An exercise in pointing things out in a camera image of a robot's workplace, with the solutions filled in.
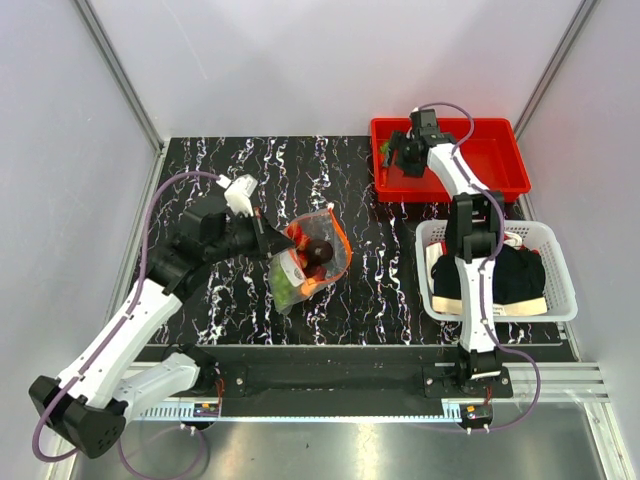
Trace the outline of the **clear zip top bag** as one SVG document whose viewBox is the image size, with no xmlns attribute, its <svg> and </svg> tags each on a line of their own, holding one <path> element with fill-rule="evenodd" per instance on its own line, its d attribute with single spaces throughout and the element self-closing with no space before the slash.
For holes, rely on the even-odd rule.
<svg viewBox="0 0 640 480">
<path fill-rule="evenodd" d="M 270 261 L 268 272 L 275 310 L 282 314 L 337 282 L 352 260 L 351 245 L 332 203 L 294 219 L 284 235 L 293 246 Z"/>
</svg>

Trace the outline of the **green fake lettuce leaf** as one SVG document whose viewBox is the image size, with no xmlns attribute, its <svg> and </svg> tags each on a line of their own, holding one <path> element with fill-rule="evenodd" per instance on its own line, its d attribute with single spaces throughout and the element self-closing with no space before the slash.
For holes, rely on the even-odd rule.
<svg viewBox="0 0 640 480">
<path fill-rule="evenodd" d="M 379 152 L 380 155 L 386 156 L 388 154 L 388 152 L 389 152 L 389 144 L 390 144 L 390 142 L 386 141 L 386 142 L 383 142 L 380 145 L 380 147 L 378 149 L 378 152 Z"/>
</svg>

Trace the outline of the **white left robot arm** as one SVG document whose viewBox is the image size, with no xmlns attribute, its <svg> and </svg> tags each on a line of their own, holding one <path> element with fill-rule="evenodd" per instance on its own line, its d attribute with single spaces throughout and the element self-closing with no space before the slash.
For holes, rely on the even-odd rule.
<svg viewBox="0 0 640 480">
<path fill-rule="evenodd" d="M 74 452 L 104 455 L 127 424 L 178 393 L 206 395 L 220 377 L 216 359 L 190 344 L 156 366 L 124 375 L 153 333 L 206 283 L 219 262 L 244 256 L 269 260 L 293 242 L 272 227 L 257 207 L 234 212 L 221 197 L 188 207 L 173 234 L 141 256 L 141 278 L 85 351 L 52 378 L 37 377 L 29 396 L 49 427 Z"/>
</svg>

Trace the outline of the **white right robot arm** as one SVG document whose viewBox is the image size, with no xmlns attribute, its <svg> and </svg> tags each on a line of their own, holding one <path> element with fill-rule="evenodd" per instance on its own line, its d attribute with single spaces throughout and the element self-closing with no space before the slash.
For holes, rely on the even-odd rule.
<svg viewBox="0 0 640 480">
<path fill-rule="evenodd" d="M 451 199 L 445 243 L 454 257 L 461 292 L 461 337 L 453 379 L 457 390 L 476 396 L 499 380 L 502 364 L 498 355 L 493 310 L 493 274 L 496 257 L 504 243 L 503 197 L 492 192 L 463 159 L 461 146 L 475 130 L 471 115 L 468 132 L 459 140 L 441 130 L 437 102 L 416 107 L 409 115 L 411 128 L 391 134 L 385 164 L 418 178 L 432 171 Z"/>
</svg>

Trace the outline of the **red fake strawberries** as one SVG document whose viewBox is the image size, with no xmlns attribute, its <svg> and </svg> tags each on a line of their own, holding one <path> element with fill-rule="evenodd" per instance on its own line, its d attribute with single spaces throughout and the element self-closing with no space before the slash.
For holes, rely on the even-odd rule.
<svg viewBox="0 0 640 480">
<path fill-rule="evenodd" d="M 302 267 L 303 273 L 307 278 L 315 278 L 318 281 L 323 281 L 326 278 L 327 269 L 324 265 L 309 265 L 306 255 L 305 249 L 307 244 L 312 239 L 309 235 L 307 235 L 301 226 L 294 222 L 290 224 L 286 230 L 285 234 L 294 242 L 296 255 Z"/>
</svg>

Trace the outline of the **green fake grapes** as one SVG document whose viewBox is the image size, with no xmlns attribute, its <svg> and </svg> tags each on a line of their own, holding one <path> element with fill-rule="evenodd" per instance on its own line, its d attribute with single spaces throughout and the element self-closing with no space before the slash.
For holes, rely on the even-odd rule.
<svg viewBox="0 0 640 480">
<path fill-rule="evenodd" d="M 270 265 L 268 281 L 276 309 L 283 311 L 289 308 L 293 304 L 295 288 L 279 263 Z"/>
</svg>

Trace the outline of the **dark purple fake fruit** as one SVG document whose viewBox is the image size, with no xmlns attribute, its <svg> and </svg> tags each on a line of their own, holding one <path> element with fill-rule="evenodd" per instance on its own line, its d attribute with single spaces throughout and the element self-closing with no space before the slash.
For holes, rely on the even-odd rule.
<svg viewBox="0 0 640 480">
<path fill-rule="evenodd" d="M 309 265 L 324 265 L 333 259 L 334 248 L 326 240 L 310 240 L 306 246 L 305 255 Z"/>
</svg>

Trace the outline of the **black bag in basket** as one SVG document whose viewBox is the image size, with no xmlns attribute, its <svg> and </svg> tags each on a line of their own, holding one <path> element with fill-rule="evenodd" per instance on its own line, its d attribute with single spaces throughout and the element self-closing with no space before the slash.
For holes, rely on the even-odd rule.
<svg viewBox="0 0 640 480">
<path fill-rule="evenodd" d="M 453 255 L 446 252 L 443 242 L 425 249 L 428 283 L 433 299 L 440 304 L 461 301 L 459 273 Z M 494 266 L 493 300 L 507 306 L 544 298 L 546 274 L 541 256 L 522 246 L 504 244 Z"/>
</svg>

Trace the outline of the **red plastic bin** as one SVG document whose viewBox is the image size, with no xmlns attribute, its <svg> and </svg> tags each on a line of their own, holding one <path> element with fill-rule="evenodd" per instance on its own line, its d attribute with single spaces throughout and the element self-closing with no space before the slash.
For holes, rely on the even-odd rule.
<svg viewBox="0 0 640 480">
<path fill-rule="evenodd" d="M 505 118 L 439 118 L 442 132 L 460 140 L 461 147 L 439 145 L 428 154 L 431 162 L 421 178 L 405 176 L 393 161 L 383 168 L 378 149 L 394 130 L 406 133 L 407 118 L 378 117 L 371 120 L 374 185 L 378 200 L 391 203 L 448 202 L 462 192 L 473 194 L 474 186 L 498 191 L 507 203 L 531 190 L 531 181 L 516 142 L 511 122 Z"/>
</svg>

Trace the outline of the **white red cloth in basket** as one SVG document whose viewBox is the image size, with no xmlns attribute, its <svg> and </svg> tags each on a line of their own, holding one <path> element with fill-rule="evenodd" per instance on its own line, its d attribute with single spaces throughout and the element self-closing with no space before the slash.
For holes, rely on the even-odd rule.
<svg viewBox="0 0 640 480">
<path fill-rule="evenodd" d="M 507 231 L 504 234 L 504 245 L 515 248 L 517 250 L 525 249 L 523 238 L 514 233 Z M 435 263 L 441 256 L 446 254 L 446 244 L 444 241 L 430 243 L 425 248 L 425 260 L 427 263 Z"/>
</svg>

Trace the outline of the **beige item in basket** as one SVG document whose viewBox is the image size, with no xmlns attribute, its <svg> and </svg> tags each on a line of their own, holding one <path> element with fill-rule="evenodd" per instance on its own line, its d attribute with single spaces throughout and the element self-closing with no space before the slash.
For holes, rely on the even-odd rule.
<svg viewBox="0 0 640 480">
<path fill-rule="evenodd" d="M 459 299 L 434 296 L 431 300 L 431 307 L 439 314 L 460 315 L 463 312 L 462 301 Z M 544 315 L 547 311 L 544 297 L 505 305 L 493 305 L 493 314 L 502 317 L 530 317 Z"/>
</svg>

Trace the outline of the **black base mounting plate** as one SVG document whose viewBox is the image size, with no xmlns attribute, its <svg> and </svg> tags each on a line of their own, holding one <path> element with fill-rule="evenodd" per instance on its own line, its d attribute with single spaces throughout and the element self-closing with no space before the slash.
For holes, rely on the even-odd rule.
<svg viewBox="0 0 640 480">
<path fill-rule="evenodd" d="M 508 372 L 487 385 L 457 385 L 454 347 L 223 346 L 222 417 L 257 421 L 396 421 L 444 413 L 444 400 L 513 396 Z"/>
</svg>

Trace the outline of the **aluminium frame rail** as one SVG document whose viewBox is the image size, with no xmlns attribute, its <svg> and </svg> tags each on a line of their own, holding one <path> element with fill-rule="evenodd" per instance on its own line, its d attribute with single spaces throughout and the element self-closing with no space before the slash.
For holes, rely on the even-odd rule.
<svg viewBox="0 0 640 480">
<path fill-rule="evenodd" d="M 542 401 L 597 402 L 609 398 L 593 363 L 549 363 L 538 372 L 526 362 L 506 363 L 499 376 L 464 384 L 451 364 L 417 363 L 228 363 L 218 372 L 227 398 L 256 397 L 264 392 L 400 391 L 433 399 L 515 399 L 540 392 Z"/>
</svg>

